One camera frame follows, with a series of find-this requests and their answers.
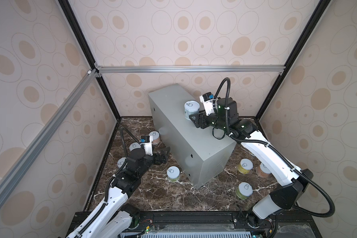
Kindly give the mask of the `teal label can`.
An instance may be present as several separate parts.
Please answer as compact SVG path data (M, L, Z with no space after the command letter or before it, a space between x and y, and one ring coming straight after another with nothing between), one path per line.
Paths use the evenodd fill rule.
M196 101L187 101L184 104L184 116L190 121L190 116L198 114L200 111L200 104Z
M126 157L122 157L118 160L117 162L117 167L119 168L119 170L123 170L127 165L127 158Z

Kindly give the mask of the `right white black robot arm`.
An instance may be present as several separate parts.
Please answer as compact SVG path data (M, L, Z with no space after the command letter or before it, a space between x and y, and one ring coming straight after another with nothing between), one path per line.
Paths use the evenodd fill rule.
M328 218L335 213L335 204L327 192L312 181L313 173L302 170L281 154L249 120L241 120L237 111L237 103L230 97L231 81L224 78L217 89L219 93L227 86L226 95L220 98L210 92L200 96L204 110L190 115L190 120L197 128L212 127L223 131L223 137L229 137L248 149L274 176L278 182L277 188L257 202L248 210L245 220L253 228L259 227L263 220L282 210L295 208L309 215ZM325 213L312 212L296 205L297 200L311 185L317 189L329 204Z

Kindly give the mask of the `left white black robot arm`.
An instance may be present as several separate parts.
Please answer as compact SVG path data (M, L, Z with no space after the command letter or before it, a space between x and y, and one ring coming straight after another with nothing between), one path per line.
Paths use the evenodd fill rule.
M154 152L152 137L136 140L139 148L130 152L124 144L126 160L109 179L105 196L90 215L73 230L69 238L118 238L124 230L134 229L139 223L139 211L127 200L141 184L143 175L152 165L167 163L170 148Z

